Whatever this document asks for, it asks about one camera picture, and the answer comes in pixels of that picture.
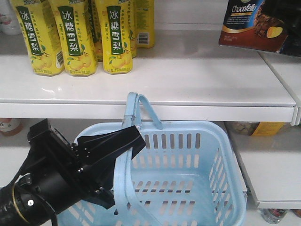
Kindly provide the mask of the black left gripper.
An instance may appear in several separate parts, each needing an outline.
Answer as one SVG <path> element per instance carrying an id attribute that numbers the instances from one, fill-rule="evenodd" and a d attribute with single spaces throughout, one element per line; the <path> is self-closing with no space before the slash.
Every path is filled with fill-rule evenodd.
<path id="1" fill-rule="evenodd" d="M 129 149 L 134 158 L 146 146 L 136 126 L 80 136 L 75 144 L 52 128 L 45 138 L 29 144 L 19 171 L 22 177 L 14 183 L 14 196 L 22 202 L 32 198 L 55 211 L 64 211 L 80 200 L 111 208 L 116 159 Z"/>

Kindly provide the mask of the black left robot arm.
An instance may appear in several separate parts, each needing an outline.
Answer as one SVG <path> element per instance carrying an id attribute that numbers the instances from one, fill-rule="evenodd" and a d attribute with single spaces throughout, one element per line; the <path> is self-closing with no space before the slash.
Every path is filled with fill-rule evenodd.
<path id="1" fill-rule="evenodd" d="M 26 159 L 0 190 L 3 226 L 57 225 L 58 214 L 81 200 L 112 207 L 116 159 L 128 150 L 135 157 L 146 145 L 135 126 L 71 144 L 47 120 L 31 126 L 27 138 Z"/>

